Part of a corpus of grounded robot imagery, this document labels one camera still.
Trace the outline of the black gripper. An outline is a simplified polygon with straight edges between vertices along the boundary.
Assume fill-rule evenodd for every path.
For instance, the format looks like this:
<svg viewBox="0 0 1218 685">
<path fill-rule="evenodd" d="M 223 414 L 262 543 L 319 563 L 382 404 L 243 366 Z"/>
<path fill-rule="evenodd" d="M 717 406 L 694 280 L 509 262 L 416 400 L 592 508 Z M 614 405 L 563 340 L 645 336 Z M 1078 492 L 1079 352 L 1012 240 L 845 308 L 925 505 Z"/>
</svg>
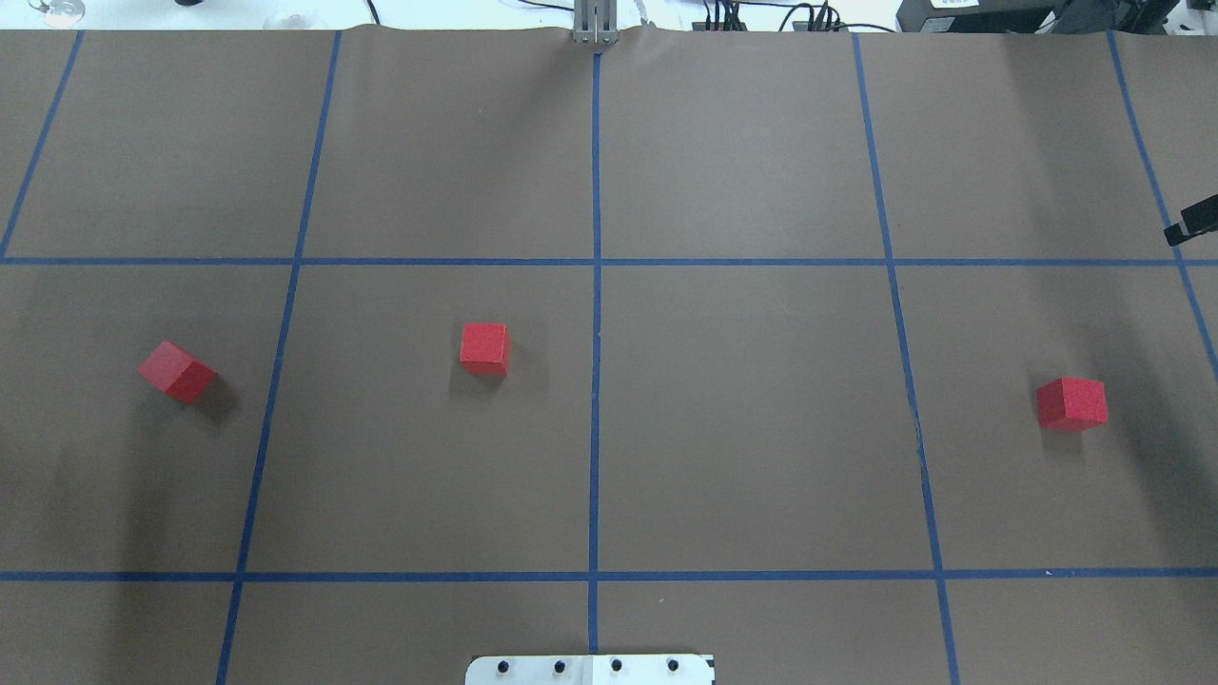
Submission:
<svg viewBox="0 0 1218 685">
<path fill-rule="evenodd" d="M 1206 197 L 1199 204 L 1181 208 L 1180 219 L 1173 225 L 1166 225 L 1163 236 L 1170 247 L 1177 247 L 1197 236 L 1217 230 L 1218 196 Z"/>
</svg>

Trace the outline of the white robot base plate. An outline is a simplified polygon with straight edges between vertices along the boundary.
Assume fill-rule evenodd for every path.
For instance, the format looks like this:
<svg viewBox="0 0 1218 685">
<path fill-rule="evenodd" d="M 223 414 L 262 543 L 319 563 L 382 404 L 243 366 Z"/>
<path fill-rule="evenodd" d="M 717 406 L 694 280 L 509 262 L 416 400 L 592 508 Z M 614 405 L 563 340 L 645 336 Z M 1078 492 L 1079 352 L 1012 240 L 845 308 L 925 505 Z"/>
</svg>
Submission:
<svg viewBox="0 0 1218 685">
<path fill-rule="evenodd" d="M 484 656 L 471 659 L 465 684 L 715 684 L 704 655 Z"/>
</svg>

